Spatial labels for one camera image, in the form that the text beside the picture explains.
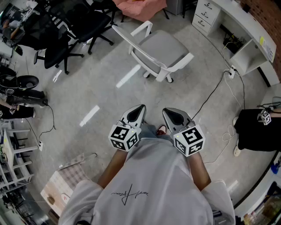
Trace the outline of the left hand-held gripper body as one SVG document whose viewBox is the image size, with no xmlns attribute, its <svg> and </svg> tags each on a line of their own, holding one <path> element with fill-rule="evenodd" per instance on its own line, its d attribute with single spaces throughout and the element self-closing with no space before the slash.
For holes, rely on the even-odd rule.
<svg viewBox="0 0 281 225">
<path fill-rule="evenodd" d="M 108 139 L 112 147 L 128 152 L 139 142 L 140 133 L 140 127 L 119 120 L 112 126 Z"/>
</svg>

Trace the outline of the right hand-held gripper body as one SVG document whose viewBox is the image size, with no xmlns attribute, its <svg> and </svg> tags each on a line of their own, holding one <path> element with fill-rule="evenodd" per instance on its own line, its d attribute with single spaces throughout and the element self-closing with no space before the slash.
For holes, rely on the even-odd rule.
<svg viewBox="0 0 281 225">
<path fill-rule="evenodd" d="M 185 157 L 189 157 L 204 148 L 205 136 L 200 126 L 190 121 L 185 127 L 173 125 L 173 145 Z"/>
</svg>

